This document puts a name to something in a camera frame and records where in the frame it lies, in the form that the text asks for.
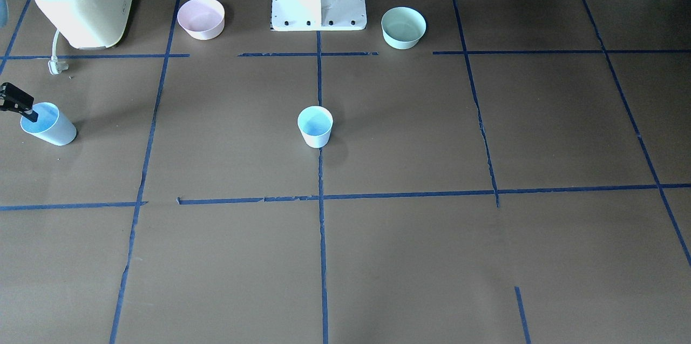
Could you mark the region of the blue cup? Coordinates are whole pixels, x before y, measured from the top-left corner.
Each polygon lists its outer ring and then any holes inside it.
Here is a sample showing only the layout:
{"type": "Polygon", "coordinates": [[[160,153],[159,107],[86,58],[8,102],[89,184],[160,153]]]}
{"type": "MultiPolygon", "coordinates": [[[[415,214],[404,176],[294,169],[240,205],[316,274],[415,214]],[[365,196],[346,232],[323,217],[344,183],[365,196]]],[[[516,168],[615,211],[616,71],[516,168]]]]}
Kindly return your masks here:
{"type": "Polygon", "coordinates": [[[304,108],[297,117],[303,140],[311,148],[322,148],[327,144],[333,124],[330,111],[318,105],[304,108]]]}
{"type": "Polygon", "coordinates": [[[37,121],[29,120],[27,117],[20,120],[21,128],[26,133],[56,146],[67,145],[76,138],[76,126],[55,104],[37,103],[33,105],[32,110],[38,114],[37,121]]]}

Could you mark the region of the cream toaster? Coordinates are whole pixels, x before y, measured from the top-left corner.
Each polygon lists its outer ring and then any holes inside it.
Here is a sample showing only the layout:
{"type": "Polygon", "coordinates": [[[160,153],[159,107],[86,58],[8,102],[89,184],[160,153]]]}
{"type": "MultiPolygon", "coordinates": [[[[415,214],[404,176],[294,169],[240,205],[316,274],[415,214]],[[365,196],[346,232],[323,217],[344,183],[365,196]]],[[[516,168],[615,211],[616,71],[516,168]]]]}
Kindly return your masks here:
{"type": "Polygon", "coordinates": [[[126,30],[132,0],[35,0],[69,44],[102,50],[118,44],[126,30]]]}

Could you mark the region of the pink bowl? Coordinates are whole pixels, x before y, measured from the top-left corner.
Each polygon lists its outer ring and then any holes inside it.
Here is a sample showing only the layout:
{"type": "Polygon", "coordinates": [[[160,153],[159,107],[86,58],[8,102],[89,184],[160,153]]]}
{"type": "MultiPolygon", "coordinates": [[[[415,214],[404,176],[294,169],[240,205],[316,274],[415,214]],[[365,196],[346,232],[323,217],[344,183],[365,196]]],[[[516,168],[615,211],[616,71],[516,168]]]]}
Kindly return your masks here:
{"type": "Polygon", "coordinates": [[[225,8],[217,0],[190,0],[176,15],[178,24],[194,39],[210,41],[225,28],[225,8]]]}

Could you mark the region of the green bowl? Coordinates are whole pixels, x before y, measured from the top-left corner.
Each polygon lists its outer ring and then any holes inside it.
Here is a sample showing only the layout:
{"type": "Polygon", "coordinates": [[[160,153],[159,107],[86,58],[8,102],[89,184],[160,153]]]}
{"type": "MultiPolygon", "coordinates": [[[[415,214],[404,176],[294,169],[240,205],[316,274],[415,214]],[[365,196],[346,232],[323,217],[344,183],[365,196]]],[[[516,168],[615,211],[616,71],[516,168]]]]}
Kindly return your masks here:
{"type": "Polygon", "coordinates": [[[425,35],[427,23],[417,10],[399,6],[382,15],[382,36],[393,49],[411,49],[425,35]]]}

